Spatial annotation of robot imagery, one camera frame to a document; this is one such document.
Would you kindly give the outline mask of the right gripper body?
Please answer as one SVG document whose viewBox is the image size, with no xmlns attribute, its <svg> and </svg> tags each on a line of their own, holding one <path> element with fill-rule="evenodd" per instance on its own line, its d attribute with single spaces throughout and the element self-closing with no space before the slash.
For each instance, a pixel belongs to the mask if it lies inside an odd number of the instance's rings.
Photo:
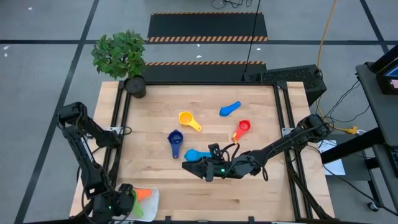
<svg viewBox="0 0 398 224">
<path fill-rule="evenodd" d="M 231 162 L 214 163 L 214 176 L 221 178 L 242 179 L 245 175 L 260 173 L 264 166 L 264 153 L 245 152 Z"/>
</svg>

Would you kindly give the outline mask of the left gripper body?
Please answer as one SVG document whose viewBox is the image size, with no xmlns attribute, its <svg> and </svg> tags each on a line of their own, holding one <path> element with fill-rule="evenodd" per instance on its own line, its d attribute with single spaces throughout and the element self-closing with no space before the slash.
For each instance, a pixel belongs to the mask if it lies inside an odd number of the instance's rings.
<svg viewBox="0 0 398 224">
<path fill-rule="evenodd" d="M 133 185 L 121 184 L 116 195 L 116 215 L 129 215 L 134 206 Z"/>
</svg>

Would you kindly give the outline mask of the teal measuring cup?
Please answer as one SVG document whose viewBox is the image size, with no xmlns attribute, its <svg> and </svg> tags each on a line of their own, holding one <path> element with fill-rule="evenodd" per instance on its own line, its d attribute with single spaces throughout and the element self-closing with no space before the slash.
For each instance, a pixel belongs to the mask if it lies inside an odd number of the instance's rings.
<svg viewBox="0 0 398 224">
<path fill-rule="evenodd" d="M 187 162 L 199 161 L 203 157 L 211 157 L 211 153 L 210 152 L 201 152 L 201 151 L 197 151 L 194 149 L 189 149 L 184 155 L 184 159 Z"/>
</svg>

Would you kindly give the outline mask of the green measuring cup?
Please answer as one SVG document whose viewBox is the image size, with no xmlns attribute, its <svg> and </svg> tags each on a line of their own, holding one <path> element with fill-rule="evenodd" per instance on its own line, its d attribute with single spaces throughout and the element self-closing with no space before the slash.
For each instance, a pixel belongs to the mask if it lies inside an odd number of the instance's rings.
<svg viewBox="0 0 398 224">
<path fill-rule="evenodd" d="M 144 211 L 138 201 L 138 196 L 135 190 L 132 191 L 134 196 L 134 206 L 132 208 L 132 213 L 136 218 L 142 218 L 144 216 Z"/>
</svg>

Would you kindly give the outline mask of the orange measuring cup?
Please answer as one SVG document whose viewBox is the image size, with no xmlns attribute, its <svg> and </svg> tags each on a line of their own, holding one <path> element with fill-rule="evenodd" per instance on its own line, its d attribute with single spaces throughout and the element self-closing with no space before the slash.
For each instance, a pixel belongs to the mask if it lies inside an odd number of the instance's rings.
<svg viewBox="0 0 398 224">
<path fill-rule="evenodd" d="M 152 195 L 151 189 L 134 188 L 134 192 L 136 193 L 136 199 L 138 202 L 143 201 L 145 198 Z"/>
</svg>

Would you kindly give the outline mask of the white plastic basket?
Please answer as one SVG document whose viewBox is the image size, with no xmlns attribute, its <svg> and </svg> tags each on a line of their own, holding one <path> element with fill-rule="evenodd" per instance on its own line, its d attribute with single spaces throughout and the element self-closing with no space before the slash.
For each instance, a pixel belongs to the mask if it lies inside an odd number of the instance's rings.
<svg viewBox="0 0 398 224">
<path fill-rule="evenodd" d="M 113 219 L 117 222 L 124 221 L 139 221 L 139 222 L 152 222 L 154 221 L 159 208 L 159 190 L 157 188 L 142 188 L 142 187 L 133 187 L 141 188 L 141 189 L 151 189 L 152 195 L 148 198 L 145 198 L 143 201 L 140 201 L 140 205 L 144 211 L 144 216 L 142 218 L 136 218 L 131 212 L 129 215 L 116 215 L 116 205 L 114 206 L 114 215 Z"/>
</svg>

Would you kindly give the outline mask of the dark purple measuring cup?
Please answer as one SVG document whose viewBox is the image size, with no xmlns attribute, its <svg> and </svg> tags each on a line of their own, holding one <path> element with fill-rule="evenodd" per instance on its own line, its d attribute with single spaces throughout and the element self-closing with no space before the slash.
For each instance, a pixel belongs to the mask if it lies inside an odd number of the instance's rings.
<svg viewBox="0 0 398 224">
<path fill-rule="evenodd" d="M 172 157 L 174 159 L 178 159 L 180 146 L 183 143 L 183 134 L 179 130 L 175 129 L 169 134 L 167 139 L 172 149 Z"/>
</svg>

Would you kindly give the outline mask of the red measuring cup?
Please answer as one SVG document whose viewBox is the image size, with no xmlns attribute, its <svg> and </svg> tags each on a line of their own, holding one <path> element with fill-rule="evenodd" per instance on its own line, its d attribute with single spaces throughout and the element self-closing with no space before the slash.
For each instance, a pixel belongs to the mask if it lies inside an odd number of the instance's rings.
<svg viewBox="0 0 398 224">
<path fill-rule="evenodd" d="M 237 139 L 239 140 L 244 134 L 246 134 L 251 128 L 251 122 L 248 119 L 241 120 L 238 123 L 238 127 L 235 131 L 237 133 Z"/>
</svg>

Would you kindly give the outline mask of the yellow measuring cup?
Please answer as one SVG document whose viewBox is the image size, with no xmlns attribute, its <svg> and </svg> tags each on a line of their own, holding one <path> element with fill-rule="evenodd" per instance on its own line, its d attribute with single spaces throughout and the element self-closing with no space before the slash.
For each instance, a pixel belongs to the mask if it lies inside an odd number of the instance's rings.
<svg viewBox="0 0 398 224">
<path fill-rule="evenodd" d="M 184 126 L 190 126 L 198 132 L 202 130 L 202 126 L 194 119 L 193 115 L 189 111 L 180 112 L 178 119 L 180 124 Z"/>
</svg>

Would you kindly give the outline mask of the small blue measuring cup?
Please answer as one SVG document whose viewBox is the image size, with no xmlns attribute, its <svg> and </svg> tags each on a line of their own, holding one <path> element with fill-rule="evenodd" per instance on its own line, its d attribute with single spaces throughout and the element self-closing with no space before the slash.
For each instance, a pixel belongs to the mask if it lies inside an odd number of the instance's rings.
<svg viewBox="0 0 398 224">
<path fill-rule="evenodd" d="M 220 108 L 219 115 L 220 116 L 229 116 L 232 112 L 237 110 L 241 106 L 240 101 L 236 101 L 235 103 L 229 105 L 229 106 L 224 106 Z"/>
</svg>

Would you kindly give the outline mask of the white paper sheet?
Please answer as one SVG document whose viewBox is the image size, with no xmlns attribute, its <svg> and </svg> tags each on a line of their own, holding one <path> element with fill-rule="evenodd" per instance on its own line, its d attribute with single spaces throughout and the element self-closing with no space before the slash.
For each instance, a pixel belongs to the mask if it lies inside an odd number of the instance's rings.
<svg viewBox="0 0 398 224">
<path fill-rule="evenodd" d="M 318 150 L 320 152 L 326 152 L 335 146 L 337 146 L 336 140 L 323 140 L 318 143 Z M 342 160 L 339 159 L 337 161 L 325 164 L 324 173 L 325 175 L 346 175 Z"/>
</svg>

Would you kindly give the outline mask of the green leafy plant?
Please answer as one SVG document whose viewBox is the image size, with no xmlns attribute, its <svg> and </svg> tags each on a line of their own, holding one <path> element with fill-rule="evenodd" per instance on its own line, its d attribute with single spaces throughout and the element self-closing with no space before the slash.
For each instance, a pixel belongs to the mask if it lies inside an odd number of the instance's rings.
<svg viewBox="0 0 398 224">
<path fill-rule="evenodd" d="M 98 73 L 113 79 L 133 78 L 142 75 L 146 69 L 143 59 L 145 41 L 133 30 L 106 34 L 96 41 L 91 51 L 93 65 Z"/>
</svg>

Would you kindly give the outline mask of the wide black hazard-striped mat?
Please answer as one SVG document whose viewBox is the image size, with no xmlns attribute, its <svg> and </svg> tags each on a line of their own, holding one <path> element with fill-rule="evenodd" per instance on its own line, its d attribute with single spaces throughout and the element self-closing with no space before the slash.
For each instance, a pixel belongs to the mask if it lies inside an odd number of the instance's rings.
<svg viewBox="0 0 398 224">
<path fill-rule="evenodd" d="M 268 41 L 262 12 L 156 12 L 147 41 L 174 43 L 258 43 Z"/>
</svg>

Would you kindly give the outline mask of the black side desk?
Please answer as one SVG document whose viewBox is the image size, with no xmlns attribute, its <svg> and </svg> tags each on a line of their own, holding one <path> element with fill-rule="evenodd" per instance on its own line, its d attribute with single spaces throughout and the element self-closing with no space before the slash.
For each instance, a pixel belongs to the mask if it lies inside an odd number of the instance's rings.
<svg viewBox="0 0 398 224">
<path fill-rule="evenodd" d="M 356 66 L 356 74 L 365 92 L 377 127 L 321 153 L 324 164 L 350 154 L 373 148 L 374 157 L 364 161 L 368 170 L 379 168 L 395 206 L 388 212 L 398 216 L 398 95 L 382 93 L 376 74 L 370 70 L 374 62 Z"/>
</svg>

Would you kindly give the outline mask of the black laptop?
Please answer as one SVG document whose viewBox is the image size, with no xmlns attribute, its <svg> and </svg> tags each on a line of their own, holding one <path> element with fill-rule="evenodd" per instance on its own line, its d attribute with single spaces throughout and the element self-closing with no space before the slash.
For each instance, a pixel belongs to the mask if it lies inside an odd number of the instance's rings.
<svg viewBox="0 0 398 224">
<path fill-rule="evenodd" d="M 398 95 L 398 45 L 370 66 L 383 94 Z"/>
</svg>

